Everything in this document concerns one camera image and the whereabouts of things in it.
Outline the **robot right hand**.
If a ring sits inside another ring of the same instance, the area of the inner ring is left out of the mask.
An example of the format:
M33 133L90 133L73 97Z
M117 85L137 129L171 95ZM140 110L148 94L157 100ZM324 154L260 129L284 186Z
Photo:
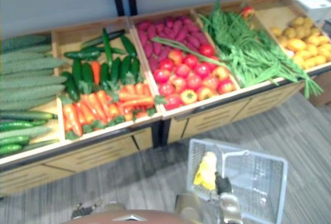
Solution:
M222 193L232 193L232 186L228 177L222 177L220 173L215 172L215 185L217 195Z

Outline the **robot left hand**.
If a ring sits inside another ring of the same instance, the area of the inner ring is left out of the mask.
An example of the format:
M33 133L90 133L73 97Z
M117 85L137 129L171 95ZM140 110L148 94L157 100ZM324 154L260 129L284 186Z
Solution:
M95 210L95 208L101 205L101 203L102 200L98 200L93 205L87 207L84 207L82 202L78 203L73 210L70 219L77 219L83 216L90 215Z

